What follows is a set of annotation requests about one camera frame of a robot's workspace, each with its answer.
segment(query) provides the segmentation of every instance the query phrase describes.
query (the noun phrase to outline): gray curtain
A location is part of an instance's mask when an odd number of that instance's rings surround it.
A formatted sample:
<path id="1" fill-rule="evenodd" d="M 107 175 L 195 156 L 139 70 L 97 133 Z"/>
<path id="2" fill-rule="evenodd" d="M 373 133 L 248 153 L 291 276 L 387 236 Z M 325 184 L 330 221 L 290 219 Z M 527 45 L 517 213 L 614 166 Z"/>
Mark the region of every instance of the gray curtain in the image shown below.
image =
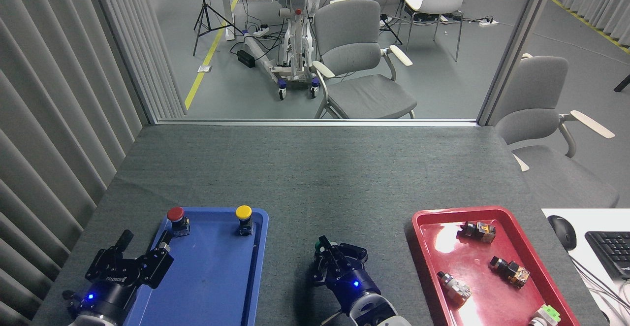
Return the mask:
<path id="1" fill-rule="evenodd" d="M 100 0 L 140 95 L 154 121 L 182 118 L 179 95 L 164 39 L 149 0 Z"/>
<path id="2" fill-rule="evenodd" d="M 564 0 L 564 6 L 623 45 L 630 45 L 630 0 Z"/>
<path id="3" fill-rule="evenodd" d="M 92 0 L 0 0 L 2 325 L 33 317 L 142 129 L 108 31 Z"/>

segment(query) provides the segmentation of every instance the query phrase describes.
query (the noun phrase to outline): blue tray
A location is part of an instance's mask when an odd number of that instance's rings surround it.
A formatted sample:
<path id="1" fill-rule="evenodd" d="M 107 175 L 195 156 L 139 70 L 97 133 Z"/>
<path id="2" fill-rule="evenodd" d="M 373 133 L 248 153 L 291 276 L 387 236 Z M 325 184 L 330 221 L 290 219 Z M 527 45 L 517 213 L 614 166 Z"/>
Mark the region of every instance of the blue tray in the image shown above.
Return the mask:
<path id="1" fill-rule="evenodd" d="M 169 244 L 160 286 L 141 286 L 125 326 L 253 326 L 269 216 L 253 208 L 254 234 L 240 236 L 236 208 L 184 207 L 190 235 Z M 153 240 L 171 229 L 166 216 Z"/>

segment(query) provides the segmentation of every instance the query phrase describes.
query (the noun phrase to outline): gray carpet surface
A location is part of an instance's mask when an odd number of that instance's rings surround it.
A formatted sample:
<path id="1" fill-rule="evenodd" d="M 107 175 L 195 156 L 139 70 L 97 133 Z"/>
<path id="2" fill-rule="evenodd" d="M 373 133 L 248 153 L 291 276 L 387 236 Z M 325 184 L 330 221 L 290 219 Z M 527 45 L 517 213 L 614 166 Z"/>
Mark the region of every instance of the gray carpet surface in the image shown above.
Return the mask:
<path id="1" fill-rule="evenodd" d="M 97 250 L 124 229 L 135 234 L 126 251 L 135 257 L 173 206 L 244 203 L 270 217 L 257 326 L 315 326 L 338 309 L 332 292 L 308 283 L 322 234 L 367 248 L 366 270 L 412 325 L 439 324 L 408 243 L 411 217 L 478 205 L 510 209 L 580 322 L 606 324 L 491 127 L 153 126 L 140 133 L 33 325 L 70 323 L 61 292 L 83 292 Z"/>

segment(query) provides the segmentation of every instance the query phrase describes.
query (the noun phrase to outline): keyboard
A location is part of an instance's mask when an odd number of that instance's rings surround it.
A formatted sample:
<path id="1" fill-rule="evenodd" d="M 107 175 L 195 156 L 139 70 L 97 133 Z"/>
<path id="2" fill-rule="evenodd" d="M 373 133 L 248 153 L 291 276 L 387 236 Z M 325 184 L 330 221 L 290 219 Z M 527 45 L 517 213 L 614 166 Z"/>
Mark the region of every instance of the keyboard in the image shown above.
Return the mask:
<path id="1" fill-rule="evenodd" d="M 584 234 L 612 279 L 630 279 L 630 232 L 589 231 Z"/>

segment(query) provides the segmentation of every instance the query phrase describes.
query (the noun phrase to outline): yellow floor line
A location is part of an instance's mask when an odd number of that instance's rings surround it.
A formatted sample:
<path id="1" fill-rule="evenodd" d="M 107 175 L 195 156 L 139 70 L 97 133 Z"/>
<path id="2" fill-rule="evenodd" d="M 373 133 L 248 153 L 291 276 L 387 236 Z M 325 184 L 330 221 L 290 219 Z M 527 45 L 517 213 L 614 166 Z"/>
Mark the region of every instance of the yellow floor line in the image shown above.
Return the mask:
<path id="1" fill-rule="evenodd" d="M 591 25 L 589 23 L 589 21 L 587 21 L 586 19 L 581 18 L 580 16 L 578 16 L 578 14 L 576 14 L 575 12 L 573 12 L 572 10 L 569 10 L 568 8 L 566 8 L 565 6 L 562 5 L 562 3 L 560 3 L 560 1 L 558 0 L 552 0 L 556 5 L 562 7 L 564 10 L 566 10 L 567 12 L 569 12 L 569 14 L 573 15 L 573 17 L 579 19 L 582 23 L 584 23 L 585 25 L 589 26 L 590 29 L 594 30 L 595 32 L 598 32 L 601 36 L 603 36 L 603 38 L 608 39 L 608 41 L 610 41 L 610 43 L 613 43 L 614 45 L 617 46 L 617 48 L 623 50 L 624 52 L 630 54 L 630 49 L 628 49 L 626 46 L 623 46 L 621 44 L 619 44 L 618 41 L 616 41 L 615 39 L 610 38 L 609 35 L 605 34 L 604 32 L 602 32 L 601 30 L 598 30 L 597 28 L 595 28 L 593 25 Z"/>
<path id="2" fill-rule="evenodd" d="M 232 7 L 232 11 L 234 11 L 234 7 L 236 7 L 237 1 L 238 0 L 232 0 L 232 5 L 230 5 L 230 7 Z M 208 65 L 210 63 L 212 55 L 214 55 L 214 51 L 216 51 L 217 47 L 219 46 L 219 41 L 221 41 L 221 37 L 223 36 L 223 34 L 225 34 L 225 30 L 223 29 L 217 32 L 217 36 L 214 37 L 214 41 L 212 42 L 212 45 L 208 50 L 208 54 L 205 56 L 205 59 L 203 59 L 203 65 Z M 189 95 L 186 96 L 186 101 L 184 101 L 184 104 L 186 104 L 186 109 L 190 109 L 190 105 L 195 98 L 196 91 L 199 89 L 199 85 L 201 84 L 201 81 L 203 80 L 203 75 L 205 74 L 205 72 L 199 72 L 197 74 L 195 82 L 193 82 L 193 86 L 190 88 Z"/>

